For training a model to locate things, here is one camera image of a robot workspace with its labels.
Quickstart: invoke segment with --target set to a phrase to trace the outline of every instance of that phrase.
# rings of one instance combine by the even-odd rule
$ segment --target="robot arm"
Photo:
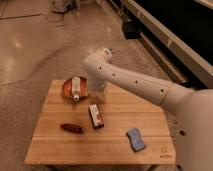
[[[84,60],[93,90],[112,82],[172,114],[176,114],[177,171],[213,170],[213,90],[193,91],[170,81],[131,72],[110,64],[112,54],[99,49]]]
[[[84,60],[84,69],[92,75],[90,86],[97,90],[105,88],[105,80],[112,82],[153,104],[162,106],[171,113],[176,112],[179,102],[193,90],[184,88],[171,81],[153,78],[113,66],[111,51],[99,49]]]

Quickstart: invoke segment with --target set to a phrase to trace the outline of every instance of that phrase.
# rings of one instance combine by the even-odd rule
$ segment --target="concrete floor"
[[[10,0],[4,8],[5,4],[0,2],[1,18],[46,14],[49,20],[58,21],[61,17],[49,13],[47,0]],[[80,11],[69,11],[57,23],[50,23],[44,15],[0,20],[0,171],[48,170],[24,164],[48,87],[54,79],[87,76],[82,61],[101,46],[113,49],[114,65],[169,79],[137,40],[125,40],[120,19],[106,3],[101,9],[90,0],[82,1]],[[63,170],[144,168],[73,166]]]

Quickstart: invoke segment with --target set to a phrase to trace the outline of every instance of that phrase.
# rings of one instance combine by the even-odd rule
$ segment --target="table leg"
[[[151,165],[151,167],[147,171],[154,171],[158,165]]]
[[[50,171],[58,171],[58,169],[54,165],[46,165],[46,167],[50,169]]]

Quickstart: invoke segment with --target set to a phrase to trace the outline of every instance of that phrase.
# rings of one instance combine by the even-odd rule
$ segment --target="black base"
[[[126,39],[139,39],[140,32],[134,22],[123,22],[122,30]]]

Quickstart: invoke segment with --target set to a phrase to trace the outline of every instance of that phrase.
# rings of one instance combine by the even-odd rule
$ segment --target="blue sponge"
[[[133,128],[127,132],[127,136],[129,137],[132,149],[137,152],[144,148],[146,148],[146,144],[144,144],[141,139],[141,133],[139,129]]]

